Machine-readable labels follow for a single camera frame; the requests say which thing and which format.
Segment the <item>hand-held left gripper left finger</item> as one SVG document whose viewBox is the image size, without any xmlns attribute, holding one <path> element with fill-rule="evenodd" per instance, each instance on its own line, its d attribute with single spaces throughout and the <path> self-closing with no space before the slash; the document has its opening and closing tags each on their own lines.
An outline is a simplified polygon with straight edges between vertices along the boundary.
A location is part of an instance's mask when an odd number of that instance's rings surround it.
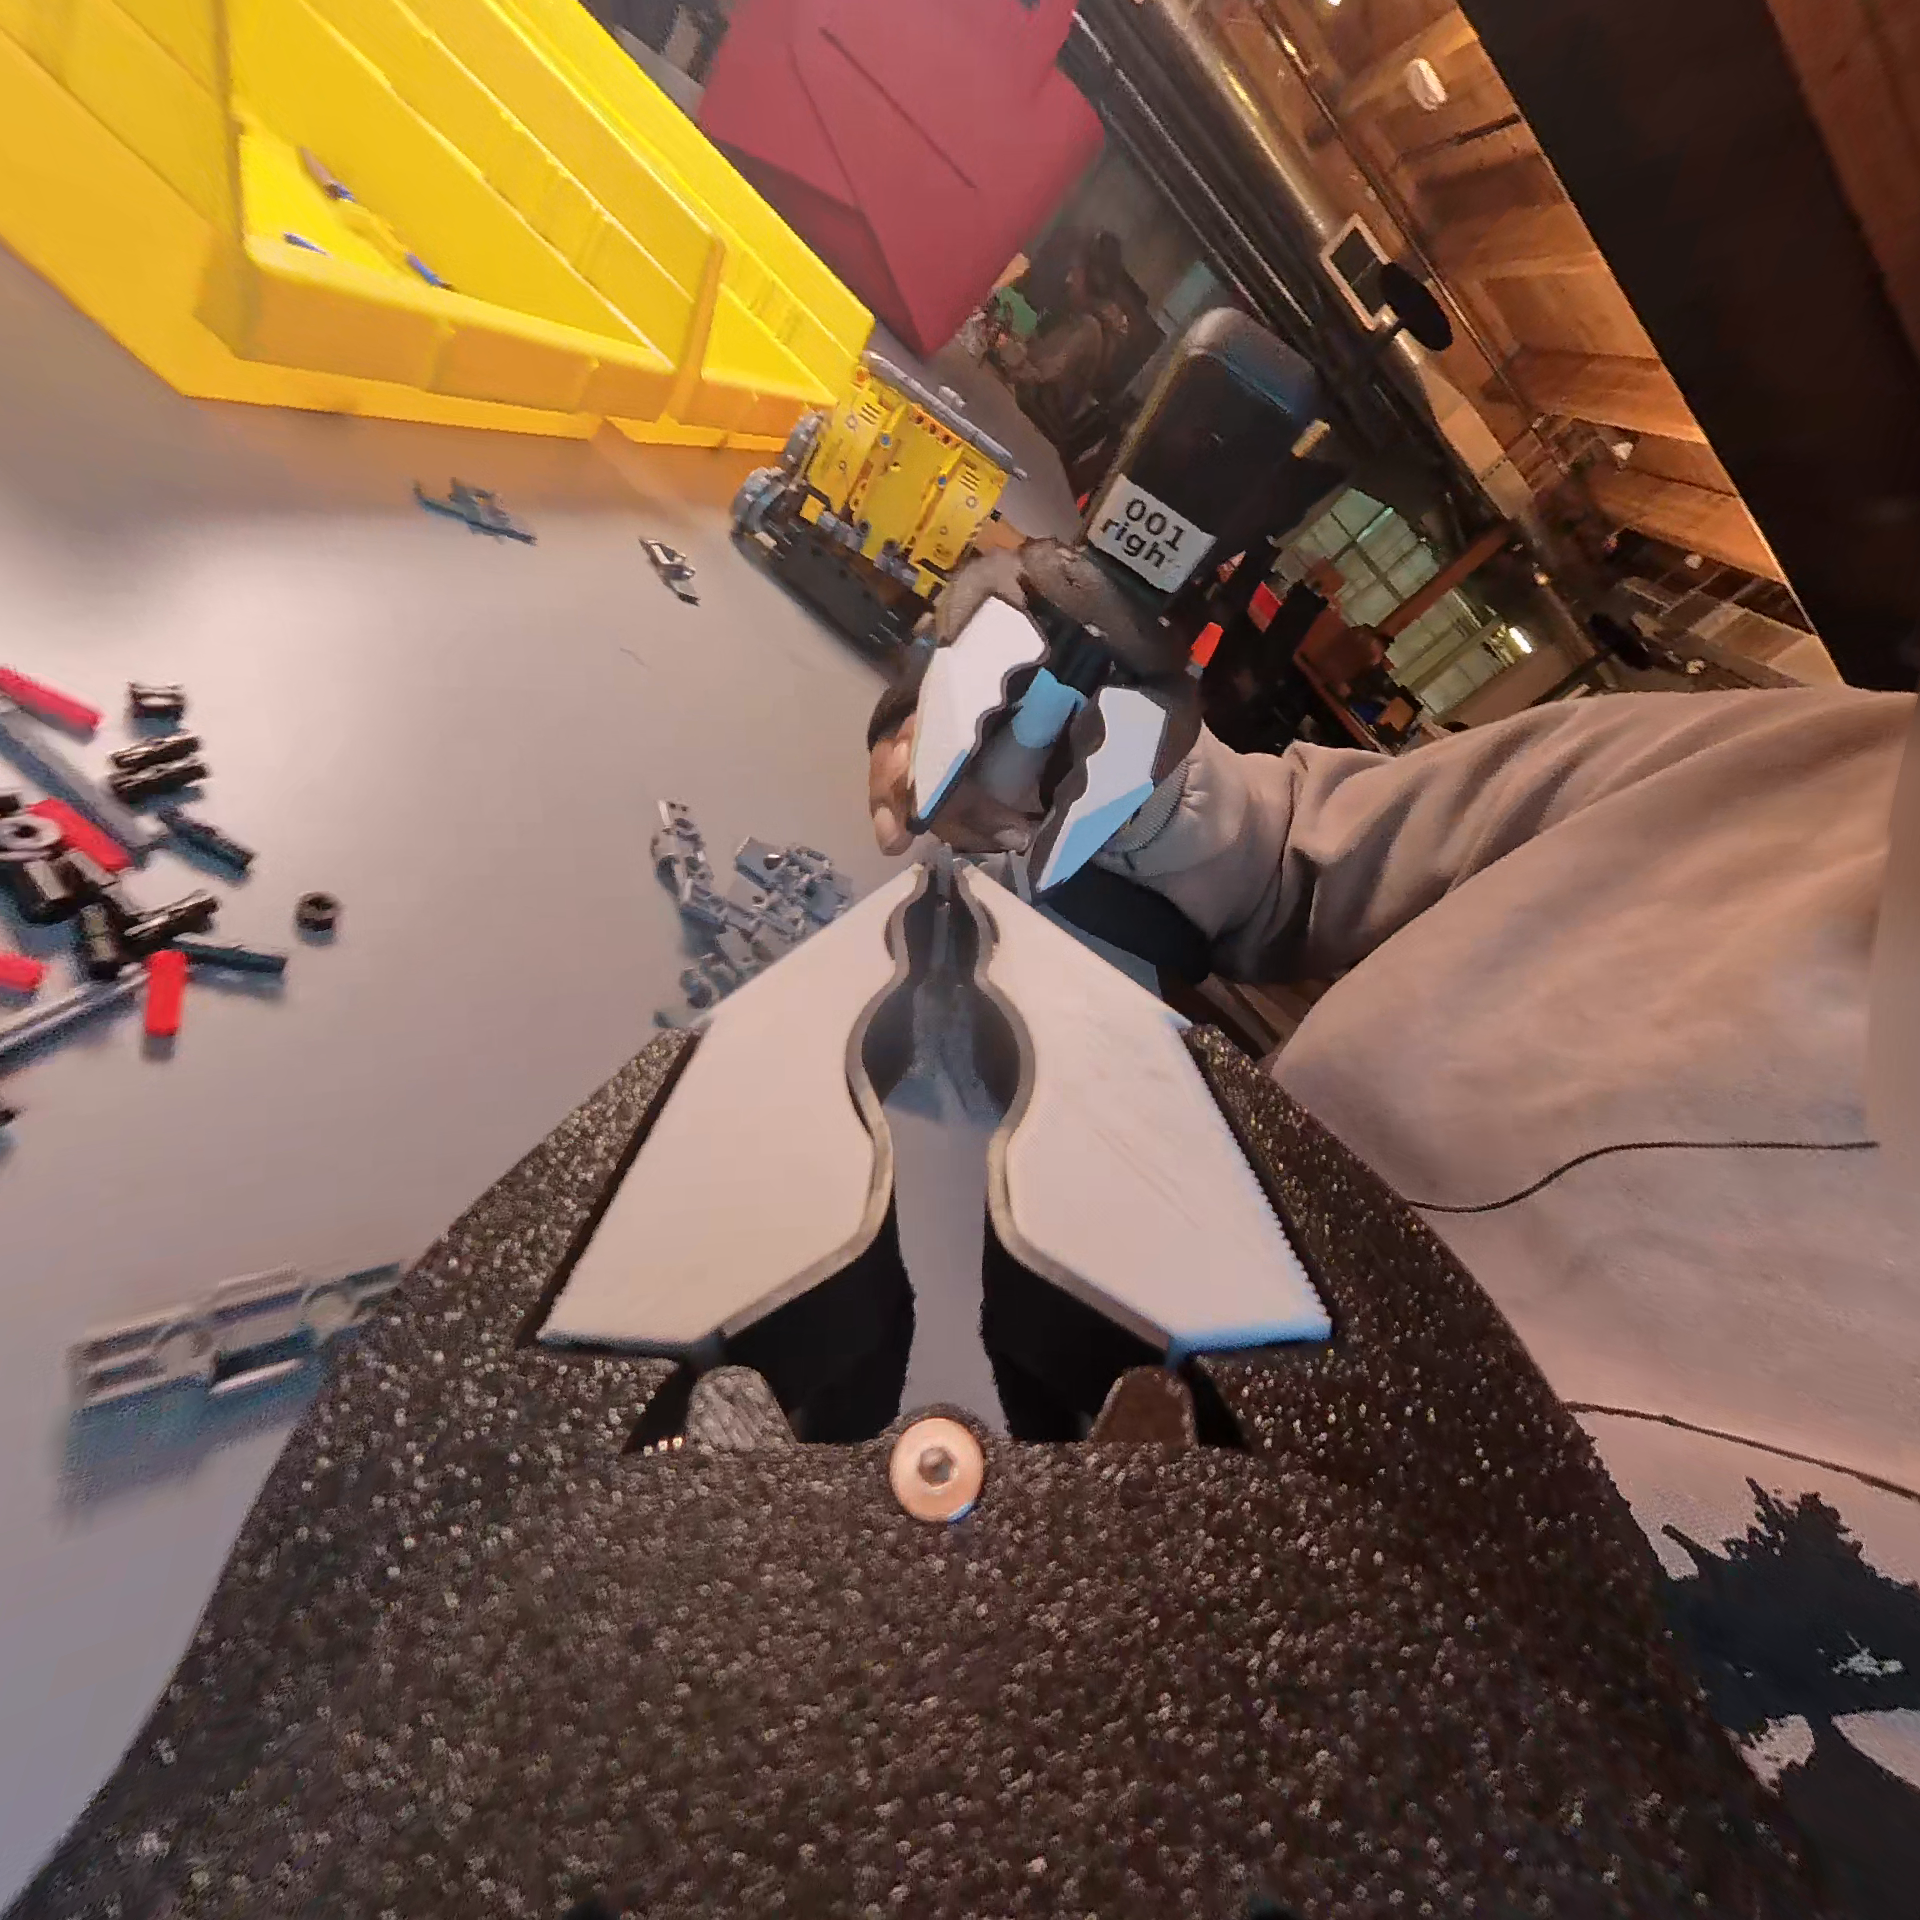
<svg viewBox="0 0 1920 1920">
<path fill-rule="evenodd" d="M 754 1370 L 800 1427 L 877 1427 L 915 1291 L 884 1112 L 915 1058 L 927 870 L 725 999 L 689 1044 L 536 1340 Z"/>
</svg>

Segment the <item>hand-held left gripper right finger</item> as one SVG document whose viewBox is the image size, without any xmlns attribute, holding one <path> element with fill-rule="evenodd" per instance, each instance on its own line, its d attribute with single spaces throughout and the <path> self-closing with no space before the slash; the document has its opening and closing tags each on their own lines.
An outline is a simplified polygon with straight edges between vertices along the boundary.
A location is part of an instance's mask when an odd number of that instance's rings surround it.
<svg viewBox="0 0 1920 1920">
<path fill-rule="evenodd" d="M 1010 1427 L 1092 1427 L 1133 1370 L 1314 1354 L 1332 1317 L 1194 1026 L 961 870 L 987 1146 L 981 1334 Z"/>
</svg>

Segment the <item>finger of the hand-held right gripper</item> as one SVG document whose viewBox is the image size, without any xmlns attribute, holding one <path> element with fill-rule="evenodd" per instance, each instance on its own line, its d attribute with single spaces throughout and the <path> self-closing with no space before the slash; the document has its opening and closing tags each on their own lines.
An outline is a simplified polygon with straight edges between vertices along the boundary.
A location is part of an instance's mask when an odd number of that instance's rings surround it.
<svg viewBox="0 0 1920 1920">
<path fill-rule="evenodd" d="M 1048 638 L 1029 612 L 991 598 L 929 659 L 907 754 L 911 822 L 929 831 L 1010 709 L 1010 685 L 1033 677 Z"/>
<path fill-rule="evenodd" d="M 1169 709 L 1148 691 L 1105 688 L 1067 730 L 1067 763 L 1031 843 L 1031 894 L 1048 895 L 1114 840 L 1156 790 Z"/>
</svg>

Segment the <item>heap of track links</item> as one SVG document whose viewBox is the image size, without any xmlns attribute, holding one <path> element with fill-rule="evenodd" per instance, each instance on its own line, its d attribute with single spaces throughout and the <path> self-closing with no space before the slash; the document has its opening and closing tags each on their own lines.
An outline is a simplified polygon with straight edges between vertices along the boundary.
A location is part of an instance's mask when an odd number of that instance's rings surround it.
<svg viewBox="0 0 1920 1920">
<path fill-rule="evenodd" d="M 849 878 L 816 847 L 747 836 L 732 859 L 713 859 L 681 799 L 656 805 L 652 859 L 689 940 L 679 974 L 685 1011 L 660 1011 L 660 1026 L 706 1018 L 853 904 Z"/>
</svg>

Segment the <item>grey toy track link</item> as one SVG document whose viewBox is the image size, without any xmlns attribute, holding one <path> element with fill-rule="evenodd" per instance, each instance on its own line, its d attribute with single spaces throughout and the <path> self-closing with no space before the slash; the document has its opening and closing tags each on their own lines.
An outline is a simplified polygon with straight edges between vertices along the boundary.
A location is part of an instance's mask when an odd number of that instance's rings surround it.
<svg viewBox="0 0 1920 1920">
<path fill-rule="evenodd" d="M 66 1461 L 96 1472 L 128 1450 L 178 1450 L 234 1407 L 317 1379 L 407 1275 L 384 1261 L 346 1270 L 275 1266 L 189 1302 L 85 1333 L 66 1354 Z"/>
</svg>

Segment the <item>person's right forearm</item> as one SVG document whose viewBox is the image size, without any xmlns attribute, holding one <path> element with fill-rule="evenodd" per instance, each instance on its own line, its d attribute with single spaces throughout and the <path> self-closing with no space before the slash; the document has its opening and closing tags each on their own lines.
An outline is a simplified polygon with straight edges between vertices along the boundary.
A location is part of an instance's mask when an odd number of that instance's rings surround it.
<svg viewBox="0 0 1920 1920">
<path fill-rule="evenodd" d="M 1095 863 L 1224 975 L 1338 978 L 1485 875 L 1525 916 L 1593 914 L 1786 874 L 1825 831 L 1884 852 L 1913 720 L 1912 692 L 1832 683 L 1555 703 L 1404 756 L 1200 733 Z"/>
</svg>

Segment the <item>grey toy track link pair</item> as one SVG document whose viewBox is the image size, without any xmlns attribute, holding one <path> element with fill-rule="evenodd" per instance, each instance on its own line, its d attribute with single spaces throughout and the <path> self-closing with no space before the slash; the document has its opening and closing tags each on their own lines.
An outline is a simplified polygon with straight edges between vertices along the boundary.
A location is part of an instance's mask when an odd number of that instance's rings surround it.
<svg viewBox="0 0 1920 1920">
<path fill-rule="evenodd" d="M 452 480 L 443 493 L 433 493 L 424 482 L 415 482 L 415 500 L 424 511 L 456 522 L 473 535 L 537 544 L 537 533 L 522 524 L 491 488 Z"/>
</svg>

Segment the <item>grey desk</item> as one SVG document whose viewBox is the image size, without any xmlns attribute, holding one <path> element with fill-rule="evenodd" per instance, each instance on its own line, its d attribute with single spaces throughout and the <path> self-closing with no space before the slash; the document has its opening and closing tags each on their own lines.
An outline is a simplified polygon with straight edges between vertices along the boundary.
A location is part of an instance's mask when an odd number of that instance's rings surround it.
<svg viewBox="0 0 1920 1920">
<path fill-rule="evenodd" d="M 730 540 L 752 454 L 188 400 L 4 256 L 4 662 L 109 716 L 185 688 L 277 999 L 193 990 L 16 1080 L 4 1130 L 4 1900 L 175 1672 L 317 1379 L 183 1447 L 66 1461 L 66 1354 L 224 1279 L 415 1261 L 679 1006 L 650 856 L 876 850 L 868 659 Z M 491 488 L 537 544 L 424 511 Z M 677 546 L 703 603 L 659 582 Z M 298 901 L 337 894 L 308 936 Z"/>
</svg>

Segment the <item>person's right hand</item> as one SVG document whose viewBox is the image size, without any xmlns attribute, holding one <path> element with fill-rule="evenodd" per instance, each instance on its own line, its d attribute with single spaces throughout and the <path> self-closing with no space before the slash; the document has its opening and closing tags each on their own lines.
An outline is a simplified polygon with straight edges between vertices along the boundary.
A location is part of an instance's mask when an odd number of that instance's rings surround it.
<svg viewBox="0 0 1920 1920">
<path fill-rule="evenodd" d="M 915 702 L 896 691 L 882 692 L 868 722 L 868 811 L 881 852 L 898 856 L 924 835 L 968 856 L 1027 850 L 1040 815 L 994 799 L 977 779 L 956 783 L 930 822 L 920 822 L 915 741 Z"/>
</svg>

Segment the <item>yellow toy robot vehicle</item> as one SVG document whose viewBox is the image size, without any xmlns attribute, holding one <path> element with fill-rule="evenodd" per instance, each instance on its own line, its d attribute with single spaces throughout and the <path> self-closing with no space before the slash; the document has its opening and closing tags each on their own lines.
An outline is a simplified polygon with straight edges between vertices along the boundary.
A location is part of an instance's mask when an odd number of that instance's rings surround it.
<svg viewBox="0 0 1920 1920">
<path fill-rule="evenodd" d="M 907 645 L 1027 471 L 962 397 L 865 352 L 732 500 L 732 535 L 837 631 Z"/>
</svg>

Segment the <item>red fabric object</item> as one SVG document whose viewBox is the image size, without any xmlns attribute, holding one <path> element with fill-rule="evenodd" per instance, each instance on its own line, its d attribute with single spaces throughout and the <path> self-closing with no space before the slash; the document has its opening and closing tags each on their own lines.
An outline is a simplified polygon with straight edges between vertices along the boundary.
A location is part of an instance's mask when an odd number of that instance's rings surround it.
<svg viewBox="0 0 1920 1920">
<path fill-rule="evenodd" d="M 1103 149 L 1074 3 L 736 4 L 700 128 L 916 356 L 948 344 Z"/>
</svg>

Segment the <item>beige printed hoodie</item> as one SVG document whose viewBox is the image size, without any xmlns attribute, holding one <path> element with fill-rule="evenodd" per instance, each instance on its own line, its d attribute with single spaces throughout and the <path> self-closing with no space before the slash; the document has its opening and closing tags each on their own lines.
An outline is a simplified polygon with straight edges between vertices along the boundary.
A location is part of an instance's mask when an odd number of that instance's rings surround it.
<svg viewBox="0 0 1920 1920">
<path fill-rule="evenodd" d="M 1871 1138 L 1865 925 L 1675 933 L 1675 957 L 1449 951 L 1415 920 L 1316 1000 L 1284 1090 L 1400 1196 L 1479 1202 L 1589 1148 Z M 1916 1915 L 1916 1172 L 1611 1159 L 1424 1213 L 1649 1535 L 1689 1663 L 1844 1915 Z"/>
</svg>

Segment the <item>pile of small toy pins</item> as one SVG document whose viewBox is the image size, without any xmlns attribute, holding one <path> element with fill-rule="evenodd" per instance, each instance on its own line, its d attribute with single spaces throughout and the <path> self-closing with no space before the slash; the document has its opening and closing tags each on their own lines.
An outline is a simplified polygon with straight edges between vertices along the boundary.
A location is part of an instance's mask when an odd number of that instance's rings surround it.
<svg viewBox="0 0 1920 1920">
<path fill-rule="evenodd" d="M 15 1080 L 60 1044 L 131 1020 L 177 1052 L 193 990 L 277 999 L 292 955 L 237 927 L 251 846 L 210 821 L 208 747 L 185 688 L 132 680 L 109 716 L 3 669 L 4 1130 Z"/>
</svg>

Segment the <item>small blue toy pieces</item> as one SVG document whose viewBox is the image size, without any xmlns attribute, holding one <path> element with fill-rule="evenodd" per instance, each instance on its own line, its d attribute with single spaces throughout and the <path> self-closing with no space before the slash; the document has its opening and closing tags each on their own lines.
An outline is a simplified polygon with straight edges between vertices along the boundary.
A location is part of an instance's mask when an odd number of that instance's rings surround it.
<svg viewBox="0 0 1920 1920">
<path fill-rule="evenodd" d="M 337 175 L 320 156 L 308 149 L 299 150 L 299 162 L 323 199 L 335 208 L 337 222 L 378 261 L 399 272 L 418 276 L 425 285 L 451 293 L 445 282 L 429 268 L 420 254 L 401 236 L 401 230 L 384 214 L 373 210 L 361 196 L 353 191 L 347 180 Z"/>
</svg>

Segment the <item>yellow divided parts bin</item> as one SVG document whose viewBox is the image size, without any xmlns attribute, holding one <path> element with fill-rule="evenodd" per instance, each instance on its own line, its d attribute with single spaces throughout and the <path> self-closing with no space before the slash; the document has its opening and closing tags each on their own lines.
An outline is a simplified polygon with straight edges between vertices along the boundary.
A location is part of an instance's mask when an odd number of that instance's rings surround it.
<svg viewBox="0 0 1920 1920">
<path fill-rule="evenodd" d="M 643 182 L 656 262 L 407 4 L 4 4 L 3 130 L 8 244 L 189 397 L 567 435 L 700 394 L 703 220 Z"/>
</svg>

